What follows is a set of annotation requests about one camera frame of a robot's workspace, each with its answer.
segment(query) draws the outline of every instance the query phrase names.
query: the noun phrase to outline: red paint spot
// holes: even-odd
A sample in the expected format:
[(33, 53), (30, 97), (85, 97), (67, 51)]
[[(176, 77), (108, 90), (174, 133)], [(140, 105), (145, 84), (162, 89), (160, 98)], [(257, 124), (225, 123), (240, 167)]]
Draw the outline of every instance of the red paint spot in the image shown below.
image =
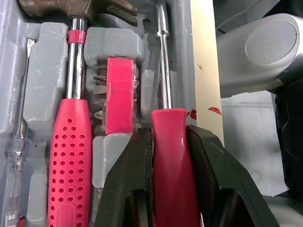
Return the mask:
[(208, 110), (213, 111), (219, 115), (222, 115), (221, 111), (216, 107), (210, 107)]
[(189, 115), (192, 119), (197, 120), (197, 110), (192, 110)]

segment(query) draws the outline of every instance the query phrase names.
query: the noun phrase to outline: red handle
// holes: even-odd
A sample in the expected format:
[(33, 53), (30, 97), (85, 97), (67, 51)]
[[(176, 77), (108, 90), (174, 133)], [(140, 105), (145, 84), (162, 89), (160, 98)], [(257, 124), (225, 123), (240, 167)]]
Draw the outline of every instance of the red handle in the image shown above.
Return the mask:
[(48, 227), (88, 227), (91, 139), (87, 102), (62, 100), (51, 146)]
[(184, 109), (156, 110), (151, 114), (155, 132), (156, 227), (200, 227), (195, 176), (186, 139), (186, 116)]

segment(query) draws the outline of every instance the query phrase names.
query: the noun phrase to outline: screwdriver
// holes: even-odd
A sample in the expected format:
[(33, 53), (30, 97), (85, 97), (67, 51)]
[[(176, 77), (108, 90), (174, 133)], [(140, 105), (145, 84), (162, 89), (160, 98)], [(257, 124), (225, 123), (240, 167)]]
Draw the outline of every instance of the screwdriver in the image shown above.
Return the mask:
[(32, 142), (27, 138), (23, 108), (29, 56), (34, 43), (32, 39), (27, 40), (26, 66), (18, 95), (14, 135), (6, 149), (8, 159), (0, 183), (0, 227), (25, 227), (30, 181), (28, 155)]
[(87, 21), (71, 19), (66, 99), (53, 128), (48, 188), (48, 227), (87, 227), (91, 185), (91, 126), (83, 100), (83, 49)]
[(200, 227), (196, 183), (186, 138), (185, 109), (173, 108), (167, 39), (166, 3), (155, 2), (156, 37), (160, 45), (162, 110), (151, 114), (154, 127), (154, 218), (156, 227)]

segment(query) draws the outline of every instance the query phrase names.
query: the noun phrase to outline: clear screwdriver handle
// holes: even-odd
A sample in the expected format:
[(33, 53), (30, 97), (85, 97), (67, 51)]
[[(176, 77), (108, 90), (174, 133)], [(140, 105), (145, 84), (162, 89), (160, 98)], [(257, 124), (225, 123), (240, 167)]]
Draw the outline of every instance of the clear screwdriver handle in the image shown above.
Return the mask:
[(13, 139), (0, 183), (0, 227), (25, 227), (30, 170), (31, 141)]

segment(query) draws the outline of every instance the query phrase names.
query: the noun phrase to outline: beige panel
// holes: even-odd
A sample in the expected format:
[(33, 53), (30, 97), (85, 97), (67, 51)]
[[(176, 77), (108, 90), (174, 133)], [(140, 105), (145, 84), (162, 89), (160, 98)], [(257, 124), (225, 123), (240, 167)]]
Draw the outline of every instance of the beige panel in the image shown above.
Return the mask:
[(222, 144), (222, 116), (209, 109), (222, 112), (218, 72), (217, 46), (212, 0), (191, 0), (193, 27), (197, 125), (210, 130)]

